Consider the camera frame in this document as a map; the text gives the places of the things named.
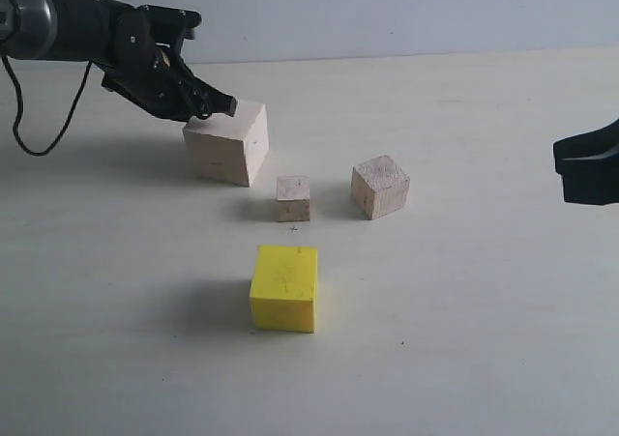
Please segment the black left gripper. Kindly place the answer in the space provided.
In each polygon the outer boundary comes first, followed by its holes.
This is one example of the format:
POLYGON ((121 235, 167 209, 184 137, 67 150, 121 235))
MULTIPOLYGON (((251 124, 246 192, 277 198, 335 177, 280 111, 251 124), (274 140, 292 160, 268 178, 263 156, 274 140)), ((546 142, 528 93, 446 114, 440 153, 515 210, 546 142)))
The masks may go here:
POLYGON ((180 55, 200 23, 197 12, 159 6, 122 12, 112 32, 113 66, 104 71, 102 86, 159 119, 234 117, 237 100, 196 77, 180 55))

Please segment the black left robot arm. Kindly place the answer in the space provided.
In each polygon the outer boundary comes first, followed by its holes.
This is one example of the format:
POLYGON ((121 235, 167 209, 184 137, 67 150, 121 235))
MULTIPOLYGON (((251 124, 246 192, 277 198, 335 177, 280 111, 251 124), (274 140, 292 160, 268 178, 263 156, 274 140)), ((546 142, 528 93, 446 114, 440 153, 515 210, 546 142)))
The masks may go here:
POLYGON ((196 77, 181 56, 201 21, 194 11, 115 0, 1 0, 1 52, 92 63, 104 89, 156 118, 233 116, 236 99, 196 77))

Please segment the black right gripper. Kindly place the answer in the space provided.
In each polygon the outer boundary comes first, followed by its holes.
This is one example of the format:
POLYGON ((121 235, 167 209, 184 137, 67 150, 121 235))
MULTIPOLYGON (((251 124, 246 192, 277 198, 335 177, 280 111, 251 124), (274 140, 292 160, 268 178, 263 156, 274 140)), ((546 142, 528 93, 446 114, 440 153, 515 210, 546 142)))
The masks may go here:
POLYGON ((618 121, 553 144, 554 166, 567 203, 618 203, 618 121))

